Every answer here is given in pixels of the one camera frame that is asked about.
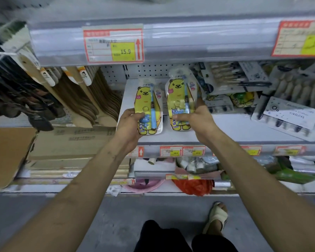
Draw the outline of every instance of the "hand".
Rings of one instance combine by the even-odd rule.
[[[211,136],[217,130],[219,131],[202,98],[197,99],[197,107],[194,113],[177,114],[173,115],[172,118],[179,121],[188,121],[191,128],[195,131],[198,141],[206,146],[210,144]]]
[[[135,113],[133,108],[125,110],[120,117],[114,137],[124,144],[126,154],[135,149],[138,140],[142,137],[138,132],[138,121],[144,116],[144,112]]]

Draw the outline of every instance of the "pink bowl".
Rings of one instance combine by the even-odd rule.
[[[159,186],[161,186],[164,181],[165,179],[150,179],[148,184],[146,185],[145,179],[136,179],[134,185],[125,185],[123,187],[130,192],[142,194],[154,191]]]

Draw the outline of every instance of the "black shorts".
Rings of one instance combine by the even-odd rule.
[[[154,220],[148,220],[143,224],[134,252],[238,252],[228,239],[219,235],[196,235],[191,247],[192,250],[179,229],[162,229]]]

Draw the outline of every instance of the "red plastic bag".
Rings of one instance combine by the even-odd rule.
[[[203,196],[212,191],[213,184],[211,179],[172,179],[175,185],[187,195]]]

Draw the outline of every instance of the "foot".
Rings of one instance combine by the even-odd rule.
[[[219,203],[219,204],[217,204],[216,207],[221,208],[224,212],[227,213],[227,207],[225,206],[224,203]],[[222,224],[222,221],[221,221],[221,220],[219,220],[219,219],[214,219],[213,221],[211,221],[211,223],[209,224],[209,228],[208,228],[207,231],[206,231],[206,234],[223,236],[223,235],[222,235],[222,232],[221,232],[222,229],[223,229],[223,224]]]

